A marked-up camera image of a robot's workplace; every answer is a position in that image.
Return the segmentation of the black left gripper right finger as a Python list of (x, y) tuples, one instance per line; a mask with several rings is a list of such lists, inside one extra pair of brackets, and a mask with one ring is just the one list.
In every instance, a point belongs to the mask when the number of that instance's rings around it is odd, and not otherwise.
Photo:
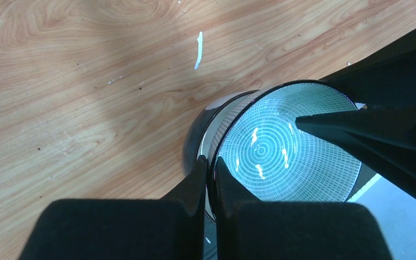
[(219, 259), (391, 259), (378, 223), (354, 203), (264, 202), (215, 166)]

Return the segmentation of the white bowl green dashes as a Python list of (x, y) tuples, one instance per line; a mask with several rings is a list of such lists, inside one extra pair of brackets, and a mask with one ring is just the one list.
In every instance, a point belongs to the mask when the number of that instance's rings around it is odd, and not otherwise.
[(361, 162), (343, 149), (297, 128), (301, 116), (357, 111), (329, 85), (312, 80), (235, 93), (207, 107), (217, 113), (198, 153), (222, 158), (231, 175), (266, 202), (347, 202)]

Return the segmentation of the dark teal bowl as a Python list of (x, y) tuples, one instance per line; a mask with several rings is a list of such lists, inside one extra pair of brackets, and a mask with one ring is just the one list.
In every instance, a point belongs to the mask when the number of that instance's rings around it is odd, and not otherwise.
[(218, 128), (228, 114), (248, 96), (256, 93), (257, 90), (236, 92), (223, 96), (207, 107), (194, 119), (189, 127), (183, 144), (182, 166), (184, 175), (188, 175), (199, 156), (206, 157), (208, 170), (212, 169), (211, 145)]

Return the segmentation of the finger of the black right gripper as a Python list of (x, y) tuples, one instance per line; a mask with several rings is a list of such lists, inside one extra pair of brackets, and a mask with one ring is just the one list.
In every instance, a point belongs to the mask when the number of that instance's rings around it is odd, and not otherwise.
[(342, 148), (416, 199), (416, 106), (302, 116), (296, 126)]
[(416, 106), (416, 29), (322, 81), (358, 103)]

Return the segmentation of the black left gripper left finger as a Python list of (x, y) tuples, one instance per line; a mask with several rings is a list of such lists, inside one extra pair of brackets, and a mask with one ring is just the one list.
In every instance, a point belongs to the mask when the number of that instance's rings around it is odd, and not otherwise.
[(208, 163), (160, 199), (60, 199), (39, 216), (20, 259), (202, 259)]

